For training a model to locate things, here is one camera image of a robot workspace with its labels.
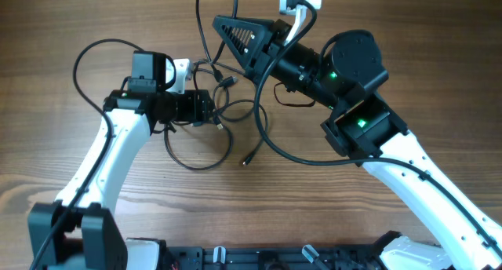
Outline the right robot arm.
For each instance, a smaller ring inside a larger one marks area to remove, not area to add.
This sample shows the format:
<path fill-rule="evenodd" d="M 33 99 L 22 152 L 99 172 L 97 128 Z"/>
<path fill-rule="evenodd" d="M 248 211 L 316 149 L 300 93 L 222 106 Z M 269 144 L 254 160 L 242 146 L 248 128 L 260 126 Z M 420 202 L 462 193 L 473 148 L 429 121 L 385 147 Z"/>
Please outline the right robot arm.
<path fill-rule="evenodd" d="M 339 164 L 354 164 L 387 185 L 437 239 L 382 236 L 372 266 L 386 269 L 498 269 L 501 227 L 434 164 L 378 93 L 387 81 L 373 35 L 334 35 L 321 52 L 303 46 L 282 20 L 217 16 L 213 27 L 258 89 L 268 77 L 328 107 L 322 124 Z"/>

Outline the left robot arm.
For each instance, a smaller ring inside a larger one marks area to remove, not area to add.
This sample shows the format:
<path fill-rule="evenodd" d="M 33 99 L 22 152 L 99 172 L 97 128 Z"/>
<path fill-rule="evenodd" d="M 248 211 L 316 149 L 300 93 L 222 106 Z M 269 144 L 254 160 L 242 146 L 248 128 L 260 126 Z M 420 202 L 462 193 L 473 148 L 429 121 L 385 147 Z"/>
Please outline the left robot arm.
<path fill-rule="evenodd" d="M 33 269 L 170 268 L 160 239 L 124 239 L 115 222 L 118 196 L 139 150 L 157 124 L 204 122 L 213 102 L 205 90 L 187 90 L 193 64 L 163 53 L 137 50 L 125 89 L 102 108 L 99 132 L 84 161 L 54 202 L 37 203 L 28 215 Z"/>

